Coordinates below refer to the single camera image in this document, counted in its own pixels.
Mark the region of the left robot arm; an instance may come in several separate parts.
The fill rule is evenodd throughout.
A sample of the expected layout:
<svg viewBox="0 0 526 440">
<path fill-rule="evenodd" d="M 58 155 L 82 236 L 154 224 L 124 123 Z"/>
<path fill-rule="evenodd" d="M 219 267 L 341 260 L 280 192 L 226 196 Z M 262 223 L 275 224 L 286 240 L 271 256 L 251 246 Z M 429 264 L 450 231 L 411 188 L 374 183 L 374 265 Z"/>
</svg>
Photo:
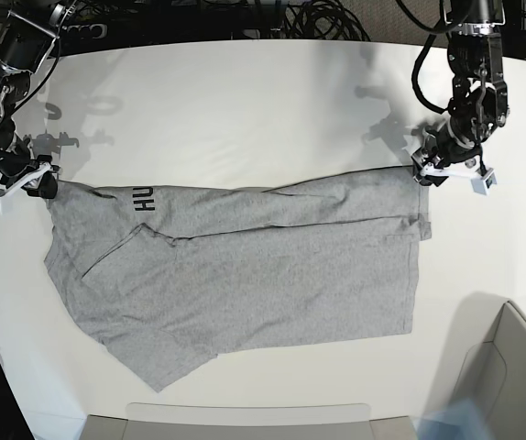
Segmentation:
<svg viewBox="0 0 526 440">
<path fill-rule="evenodd" d="M 436 25 L 419 27 L 428 38 L 411 73 L 412 90 L 430 111 L 448 114 L 438 126 L 427 126 L 422 146 L 411 155 L 414 180 L 439 186 L 451 177 L 470 180 L 486 194 L 497 182 L 483 161 L 483 145 L 505 126 L 509 115 L 508 86 L 503 72 L 500 27 L 505 24 L 501 1 L 452 1 Z M 436 37 L 447 37 L 447 62 L 453 73 L 453 92 L 446 107 L 431 103 L 422 93 L 419 73 Z"/>
</svg>

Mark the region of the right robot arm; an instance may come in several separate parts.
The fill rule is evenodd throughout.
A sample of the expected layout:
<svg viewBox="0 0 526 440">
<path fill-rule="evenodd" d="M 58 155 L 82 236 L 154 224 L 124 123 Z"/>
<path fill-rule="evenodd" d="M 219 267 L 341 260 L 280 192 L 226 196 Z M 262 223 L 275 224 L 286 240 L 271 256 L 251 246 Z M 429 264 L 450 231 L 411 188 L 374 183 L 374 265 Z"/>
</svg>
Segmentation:
<svg viewBox="0 0 526 440">
<path fill-rule="evenodd" d="M 74 1 L 18 1 L 0 27 L 0 202 L 15 191 L 50 200 L 57 194 L 60 168 L 50 155 L 29 149 L 16 134 L 15 113 L 32 99 L 31 76 L 52 51 L 61 51 L 60 33 L 73 15 Z"/>
</svg>

